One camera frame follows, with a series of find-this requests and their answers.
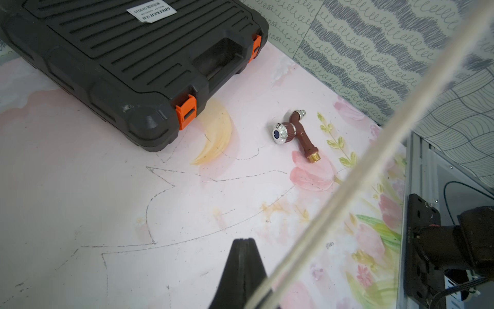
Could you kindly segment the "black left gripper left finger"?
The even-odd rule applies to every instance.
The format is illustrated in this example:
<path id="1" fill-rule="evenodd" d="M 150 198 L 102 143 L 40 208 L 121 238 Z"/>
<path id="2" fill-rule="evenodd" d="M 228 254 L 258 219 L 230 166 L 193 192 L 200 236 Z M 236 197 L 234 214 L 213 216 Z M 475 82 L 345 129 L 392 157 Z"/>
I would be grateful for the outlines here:
<path id="1" fill-rule="evenodd" d="M 243 308 L 243 240 L 235 239 L 209 308 Z"/>

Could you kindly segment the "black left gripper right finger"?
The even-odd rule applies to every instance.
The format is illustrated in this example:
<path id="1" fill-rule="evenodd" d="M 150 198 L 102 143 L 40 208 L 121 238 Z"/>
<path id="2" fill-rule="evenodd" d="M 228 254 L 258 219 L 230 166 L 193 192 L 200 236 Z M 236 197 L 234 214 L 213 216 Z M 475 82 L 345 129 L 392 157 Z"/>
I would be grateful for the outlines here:
<path id="1" fill-rule="evenodd" d="M 262 282 L 268 277 L 261 254 L 253 238 L 244 240 L 243 249 L 243 308 Z"/>

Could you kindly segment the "white bag drawstring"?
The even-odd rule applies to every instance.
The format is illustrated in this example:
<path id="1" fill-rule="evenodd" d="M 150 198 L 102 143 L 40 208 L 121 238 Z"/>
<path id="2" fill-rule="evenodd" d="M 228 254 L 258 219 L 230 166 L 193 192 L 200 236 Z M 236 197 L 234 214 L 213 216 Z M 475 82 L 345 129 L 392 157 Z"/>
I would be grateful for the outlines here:
<path id="1" fill-rule="evenodd" d="M 361 191 L 384 168 L 395 154 L 397 144 L 414 128 L 427 108 L 445 89 L 492 19 L 493 1 L 479 1 L 469 17 L 458 27 L 457 33 L 439 59 L 407 97 L 401 109 L 388 121 L 375 143 L 358 161 L 273 274 L 249 298 L 246 308 L 278 307 L 294 281 L 321 250 L 325 239 L 336 229 L 337 222 L 352 207 L 355 198 L 359 197 Z"/>

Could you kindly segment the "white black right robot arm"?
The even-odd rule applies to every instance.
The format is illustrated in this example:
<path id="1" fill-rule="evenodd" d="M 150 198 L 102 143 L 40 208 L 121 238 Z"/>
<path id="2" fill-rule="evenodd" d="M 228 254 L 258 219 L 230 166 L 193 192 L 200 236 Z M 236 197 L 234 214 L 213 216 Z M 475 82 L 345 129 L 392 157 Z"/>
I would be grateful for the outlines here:
<path id="1" fill-rule="evenodd" d="M 417 230 L 416 248 L 439 269 L 473 270 L 493 279 L 493 207 L 477 207 L 458 216 L 459 224 Z"/>

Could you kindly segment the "brown metal faucet valve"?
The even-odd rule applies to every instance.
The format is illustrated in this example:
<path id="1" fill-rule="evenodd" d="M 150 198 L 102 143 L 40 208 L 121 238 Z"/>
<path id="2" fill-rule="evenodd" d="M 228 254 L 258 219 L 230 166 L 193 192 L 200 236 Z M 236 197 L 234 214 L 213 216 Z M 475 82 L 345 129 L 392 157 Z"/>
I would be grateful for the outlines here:
<path id="1" fill-rule="evenodd" d="M 282 145 L 292 140 L 298 140 L 305 158 L 310 163 L 315 163 L 320 160 L 319 149 L 312 143 L 307 136 L 301 120 L 306 116 L 306 111 L 296 109 L 290 116 L 288 122 L 277 123 L 272 130 L 272 138 L 276 144 Z"/>

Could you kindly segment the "black plastic tool case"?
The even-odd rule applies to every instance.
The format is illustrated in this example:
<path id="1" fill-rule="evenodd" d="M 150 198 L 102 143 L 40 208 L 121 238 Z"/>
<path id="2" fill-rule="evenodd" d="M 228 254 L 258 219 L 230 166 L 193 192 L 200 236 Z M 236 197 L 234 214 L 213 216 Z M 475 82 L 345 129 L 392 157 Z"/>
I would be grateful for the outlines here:
<path id="1" fill-rule="evenodd" d="M 149 152 L 254 60 L 269 24 L 241 1 L 2 1 L 1 39 Z"/>

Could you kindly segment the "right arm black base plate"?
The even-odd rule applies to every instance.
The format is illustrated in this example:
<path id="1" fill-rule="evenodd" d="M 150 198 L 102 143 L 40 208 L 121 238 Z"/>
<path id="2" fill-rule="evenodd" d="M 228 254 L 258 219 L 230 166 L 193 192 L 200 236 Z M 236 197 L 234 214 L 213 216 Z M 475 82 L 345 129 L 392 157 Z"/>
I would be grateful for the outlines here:
<path id="1" fill-rule="evenodd" d="M 419 308 L 428 308 L 432 298 L 445 289 L 445 271 L 427 260 L 419 246 L 419 233 L 424 228 L 441 225 L 439 211 L 417 194 L 407 200 L 404 291 Z"/>

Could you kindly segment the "aluminium mounting rail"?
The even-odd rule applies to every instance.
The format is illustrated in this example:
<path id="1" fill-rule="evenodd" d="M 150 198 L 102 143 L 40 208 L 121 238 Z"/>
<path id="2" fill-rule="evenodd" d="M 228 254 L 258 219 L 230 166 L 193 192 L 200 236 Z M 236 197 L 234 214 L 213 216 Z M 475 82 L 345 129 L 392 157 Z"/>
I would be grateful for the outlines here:
<path id="1" fill-rule="evenodd" d="M 458 216 L 464 211 L 493 207 L 493 193 L 417 134 L 411 134 L 407 141 L 407 160 L 397 306 L 419 308 L 406 296 L 403 284 L 408 196 L 422 197 L 439 211 L 440 226 L 450 226 L 459 224 Z M 493 307 L 493 279 L 482 277 L 473 270 L 444 271 L 445 289 L 432 298 L 428 308 Z"/>

